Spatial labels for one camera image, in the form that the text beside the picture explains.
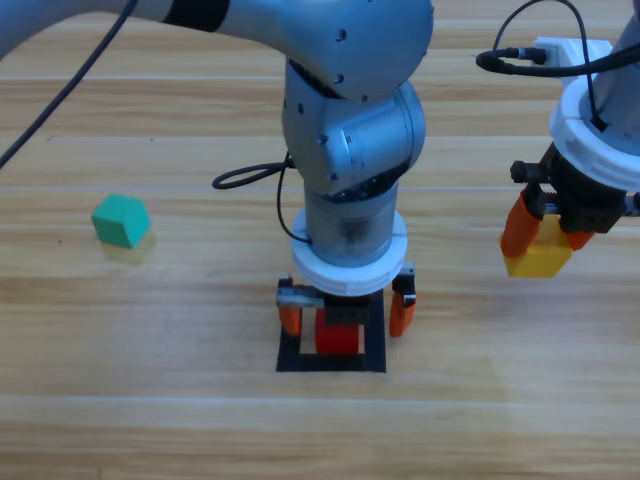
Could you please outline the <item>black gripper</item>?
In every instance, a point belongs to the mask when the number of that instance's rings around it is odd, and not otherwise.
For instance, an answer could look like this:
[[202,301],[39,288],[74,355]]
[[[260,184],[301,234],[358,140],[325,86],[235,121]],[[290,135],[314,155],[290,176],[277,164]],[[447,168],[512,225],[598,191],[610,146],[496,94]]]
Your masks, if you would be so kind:
[[577,170],[550,145],[537,163],[515,161],[511,179],[525,188],[511,208],[501,236],[502,254],[524,255],[546,214],[560,217],[569,246],[579,251],[623,217],[639,216],[639,194],[601,184]]
[[[411,325],[417,304],[415,265],[405,263],[392,281],[389,334],[399,338]],[[282,328],[289,336],[301,335],[301,309],[322,309],[329,324],[369,323],[374,295],[344,297],[323,292],[313,286],[296,284],[291,276],[278,280],[276,305]]]

